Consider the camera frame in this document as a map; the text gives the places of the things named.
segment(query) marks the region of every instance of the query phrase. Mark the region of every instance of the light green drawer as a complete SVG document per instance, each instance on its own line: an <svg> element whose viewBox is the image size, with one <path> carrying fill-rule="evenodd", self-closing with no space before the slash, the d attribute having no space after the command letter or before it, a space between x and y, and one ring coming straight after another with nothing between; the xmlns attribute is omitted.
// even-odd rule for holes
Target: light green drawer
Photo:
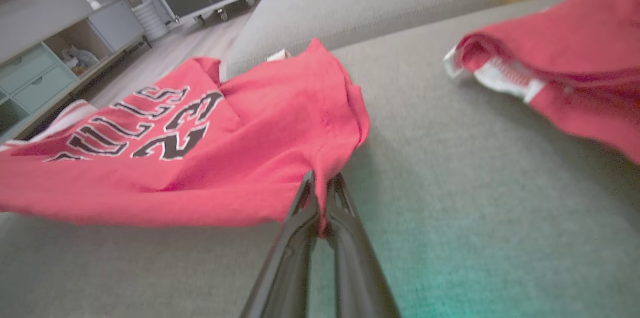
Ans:
<svg viewBox="0 0 640 318"><path fill-rule="evenodd" d="M29 112L37 111L48 100L52 99L62 89L74 80L62 68L56 67L28 84L14 96Z"/></svg>
<svg viewBox="0 0 640 318"><path fill-rule="evenodd" d="M55 65L53 59L41 47L34 47L22 56L2 65L0 87L7 93L14 93L23 84L53 65Z"/></svg>

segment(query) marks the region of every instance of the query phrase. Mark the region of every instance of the red fabric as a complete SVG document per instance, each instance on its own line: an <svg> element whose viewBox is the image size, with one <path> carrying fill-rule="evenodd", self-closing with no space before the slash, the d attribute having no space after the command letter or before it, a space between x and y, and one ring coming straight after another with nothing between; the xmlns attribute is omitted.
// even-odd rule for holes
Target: red fabric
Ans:
<svg viewBox="0 0 640 318"><path fill-rule="evenodd" d="M254 225L282 221L311 169L324 209L327 180L369 131L360 88L317 40L222 84L219 63L190 59L153 88L0 152L0 209L81 224Z"/></svg>
<svg viewBox="0 0 640 318"><path fill-rule="evenodd" d="M640 163L640 0L566 0L467 34L455 60L474 72L494 56L548 83L530 105L559 129Z"/></svg>

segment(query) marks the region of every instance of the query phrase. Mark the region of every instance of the white plant pot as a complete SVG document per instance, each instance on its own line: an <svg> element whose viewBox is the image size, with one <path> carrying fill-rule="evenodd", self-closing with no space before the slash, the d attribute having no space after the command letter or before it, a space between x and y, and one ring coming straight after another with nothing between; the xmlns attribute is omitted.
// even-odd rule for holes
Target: white plant pot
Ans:
<svg viewBox="0 0 640 318"><path fill-rule="evenodd" d="M142 27L144 27L146 37L150 41L157 40L169 33L169 29L167 28L167 25L162 22L162 19L160 19L160 15L158 15L158 11L156 11L153 1L147 0L142 4L135 6L131 10L135 13L135 16L142 24Z"/></svg>

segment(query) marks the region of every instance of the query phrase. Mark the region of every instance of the wooden floor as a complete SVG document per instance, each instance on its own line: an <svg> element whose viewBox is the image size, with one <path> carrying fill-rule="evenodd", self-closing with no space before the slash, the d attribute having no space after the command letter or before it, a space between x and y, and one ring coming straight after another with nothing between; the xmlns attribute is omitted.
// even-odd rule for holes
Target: wooden floor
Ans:
<svg viewBox="0 0 640 318"><path fill-rule="evenodd" d="M89 84L78 98L88 100L97 108L104 108L135 90L153 84L195 56L221 59L220 73L224 80L226 54L250 15L249 11L222 22L214 14L206 19L204 27L194 20L185 22L167 36L152 42L152 49L142 46L116 63L107 74Z"/></svg>

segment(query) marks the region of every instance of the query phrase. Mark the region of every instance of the gray cushion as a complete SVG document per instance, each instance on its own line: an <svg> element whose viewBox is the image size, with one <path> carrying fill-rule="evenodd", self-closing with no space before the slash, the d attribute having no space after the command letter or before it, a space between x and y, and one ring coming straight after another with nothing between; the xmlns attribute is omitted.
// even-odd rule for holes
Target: gray cushion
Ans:
<svg viewBox="0 0 640 318"><path fill-rule="evenodd" d="M328 49L494 6L498 0L261 0L226 59L227 77L318 37Z"/></svg>
<svg viewBox="0 0 640 318"><path fill-rule="evenodd" d="M345 178L405 318L640 316L638 167L441 69L464 32L557 1L334 52L371 117ZM236 317L277 229L78 227L0 214L1 316ZM311 318L334 316L332 262L318 243Z"/></svg>
<svg viewBox="0 0 640 318"><path fill-rule="evenodd" d="M334 51L371 117L343 172L405 317L640 317L640 169L442 68L467 31L558 1ZM331 264L314 263L319 311Z"/></svg>

